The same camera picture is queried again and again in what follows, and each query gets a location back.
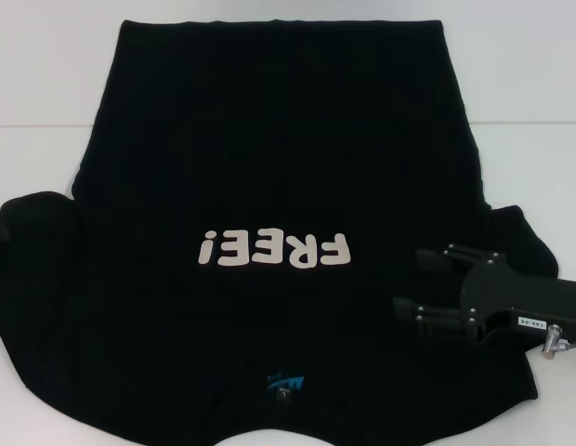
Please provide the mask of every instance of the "blue logo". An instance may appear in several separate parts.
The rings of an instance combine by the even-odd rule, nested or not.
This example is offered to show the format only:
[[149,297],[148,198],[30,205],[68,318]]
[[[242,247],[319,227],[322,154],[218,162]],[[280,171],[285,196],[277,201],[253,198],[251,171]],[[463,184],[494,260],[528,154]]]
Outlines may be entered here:
[[268,382],[271,384],[268,386],[268,390],[272,390],[276,387],[286,387],[291,390],[300,390],[303,386],[303,382],[305,381],[304,376],[297,376],[294,378],[284,378],[281,379],[282,374],[276,374],[275,376],[268,376]]

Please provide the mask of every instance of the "black t-shirt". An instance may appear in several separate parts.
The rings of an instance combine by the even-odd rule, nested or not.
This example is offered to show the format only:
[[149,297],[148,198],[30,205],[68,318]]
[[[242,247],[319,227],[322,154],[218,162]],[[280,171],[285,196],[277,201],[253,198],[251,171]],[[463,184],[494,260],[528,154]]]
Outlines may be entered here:
[[0,333],[24,383],[121,437],[260,428],[419,445],[537,396],[523,346],[424,341],[459,305],[418,248],[556,274],[484,202],[439,22],[126,22],[74,201],[7,203]]

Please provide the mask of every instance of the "white table surface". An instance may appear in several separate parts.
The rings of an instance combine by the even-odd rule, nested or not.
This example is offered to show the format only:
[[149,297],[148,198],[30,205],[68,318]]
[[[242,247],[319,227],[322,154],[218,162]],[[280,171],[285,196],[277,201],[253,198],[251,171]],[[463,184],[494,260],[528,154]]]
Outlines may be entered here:
[[[0,205],[68,193],[125,19],[442,20],[487,201],[519,204],[576,281],[576,0],[0,0]],[[576,351],[528,357],[538,400],[435,444],[576,445]],[[0,340],[0,446],[126,444],[43,404]],[[260,431],[223,444],[325,443]]]

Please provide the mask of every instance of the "white lettering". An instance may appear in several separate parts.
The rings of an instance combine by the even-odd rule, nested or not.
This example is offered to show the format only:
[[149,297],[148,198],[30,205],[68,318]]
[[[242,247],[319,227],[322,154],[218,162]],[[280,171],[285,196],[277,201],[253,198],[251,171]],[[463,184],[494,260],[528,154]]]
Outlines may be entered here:
[[[294,248],[294,251],[290,254],[290,263],[293,267],[308,269],[317,266],[317,241],[315,236],[309,234],[305,238],[306,244],[304,244],[296,237],[290,235],[286,237],[286,242]],[[300,261],[302,256],[307,257],[306,262]]]
[[257,240],[255,247],[269,249],[269,254],[255,253],[253,261],[257,263],[281,263],[283,259],[284,231],[275,228],[259,230],[257,232],[261,237],[271,237],[270,240]]
[[351,260],[350,250],[347,247],[344,234],[335,234],[335,243],[322,243],[321,249],[323,251],[337,251],[336,256],[322,256],[321,263],[323,265],[345,265]]
[[202,249],[199,253],[199,263],[201,265],[206,265],[209,263],[210,258],[212,258],[212,250],[214,249],[214,242],[211,239],[214,239],[217,236],[216,232],[213,230],[208,230],[205,233],[205,238],[208,240],[204,240],[202,243]]
[[223,267],[239,267],[249,263],[249,232],[246,230],[225,230],[224,237],[235,239],[234,242],[223,242],[222,251],[236,251],[236,256],[222,256],[217,260]]

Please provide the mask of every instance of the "small logo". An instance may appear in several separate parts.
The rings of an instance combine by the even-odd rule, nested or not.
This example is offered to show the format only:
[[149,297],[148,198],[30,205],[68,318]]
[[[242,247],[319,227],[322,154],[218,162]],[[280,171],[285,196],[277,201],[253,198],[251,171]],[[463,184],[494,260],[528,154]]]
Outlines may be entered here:
[[295,392],[303,387],[304,376],[283,378],[283,374],[268,376],[268,391],[276,390],[276,400],[279,402],[291,402]]

